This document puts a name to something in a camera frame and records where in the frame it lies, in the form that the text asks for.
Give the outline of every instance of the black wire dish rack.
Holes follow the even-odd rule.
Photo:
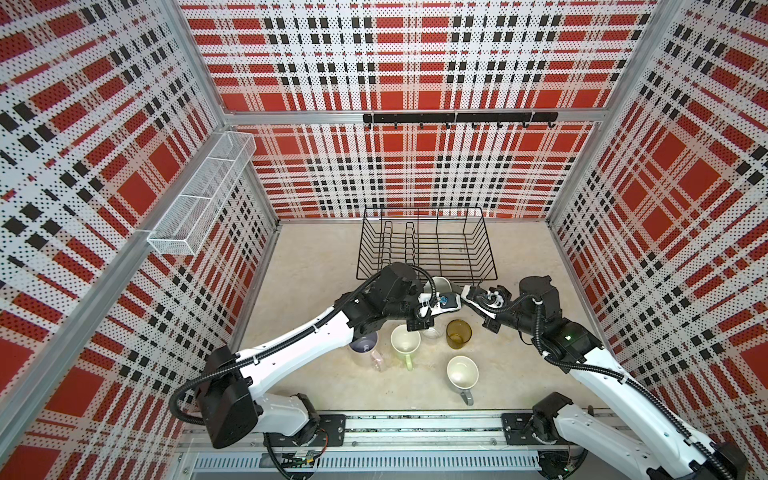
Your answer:
[[[478,207],[366,207],[357,279],[393,262],[413,263],[462,285],[498,279]]]

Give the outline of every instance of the beige tabletop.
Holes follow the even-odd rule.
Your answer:
[[[283,225],[240,348],[310,321],[357,287],[362,282],[356,279],[360,228],[360,223]],[[516,295],[521,278],[549,275],[560,292],[564,315],[594,332],[546,225],[488,222],[487,228],[498,280],[483,286],[503,285]],[[456,318],[472,327],[472,339],[460,350],[445,341],[445,327]],[[469,308],[435,318],[443,337],[434,344],[422,340],[409,372],[389,343],[400,324],[390,321],[379,331],[383,371],[356,365],[344,347],[291,373],[270,392],[306,393],[318,410],[529,409],[553,391],[583,407],[606,406],[575,379],[547,364],[533,346],[524,345],[516,331],[503,326],[494,334],[482,328],[482,320]],[[480,371],[472,389],[473,407],[449,388],[445,368],[456,355],[468,356]]]

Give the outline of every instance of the gray mug handle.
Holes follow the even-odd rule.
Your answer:
[[[467,406],[473,406],[475,404],[475,399],[472,398],[471,390],[469,389],[462,390],[461,392],[459,392],[459,395],[462,396],[462,399],[464,400],[464,403],[467,404]]]

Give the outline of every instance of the plaid wall panel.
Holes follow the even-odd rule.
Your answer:
[[[616,357],[768,465],[768,5],[684,4],[555,225]]]
[[[256,202],[239,180],[201,253],[144,261],[0,478],[167,474],[183,425],[168,396],[231,337],[269,233]]]
[[[211,130],[154,2],[0,2],[0,396]]]
[[[242,126],[278,216],[445,205],[544,218],[591,124]]]
[[[230,111],[602,107],[656,1],[180,0]]]

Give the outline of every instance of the robotic arm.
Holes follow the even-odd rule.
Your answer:
[[[424,293],[417,271],[427,277],[431,293]],[[629,376],[594,335],[562,316],[548,276],[524,278],[516,299],[503,286],[437,293],[427,272],[393,263],[277,339],[234,354],[227,347],[214,350],[204,374],[171,396],[170,410],[185,422],[205,425],[215,448],[250,432],[280,433],[295,445],[306,444],[319,428],[319,414],[304,394],[275,396],[266,393],[271,386],[318,356],[378,331],[388,319],[404,319],[408,330],[426,329],[434,325],[434,315],[458,310],[462,302],[495,333],[506,325],[531,335],[547,362],[603,399],[642,440],[584,414],[568,397],[553,392],[533,408],[532,436],[539,442],[573,442],[637,480],[744,478],[746,458],[737,447],[712,443]],[[202,417],[179,409],[189,390],[195,391]]]

